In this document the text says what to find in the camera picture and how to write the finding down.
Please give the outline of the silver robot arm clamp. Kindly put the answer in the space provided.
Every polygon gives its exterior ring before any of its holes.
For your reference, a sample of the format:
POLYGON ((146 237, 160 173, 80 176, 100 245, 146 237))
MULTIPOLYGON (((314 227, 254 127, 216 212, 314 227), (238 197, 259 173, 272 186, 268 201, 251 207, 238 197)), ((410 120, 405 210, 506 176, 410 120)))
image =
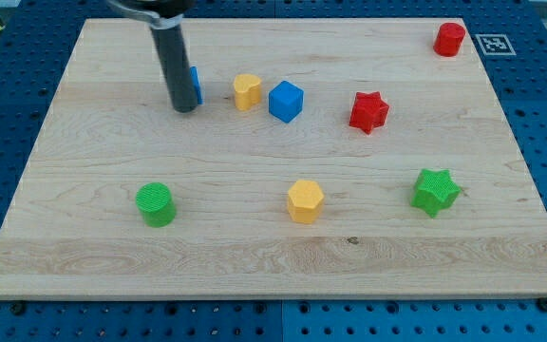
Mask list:
POLYGON ((147 23, 152 29, 171 29, 180 24, 196 0, 105 0, 105 3, 120 16, 147 23))

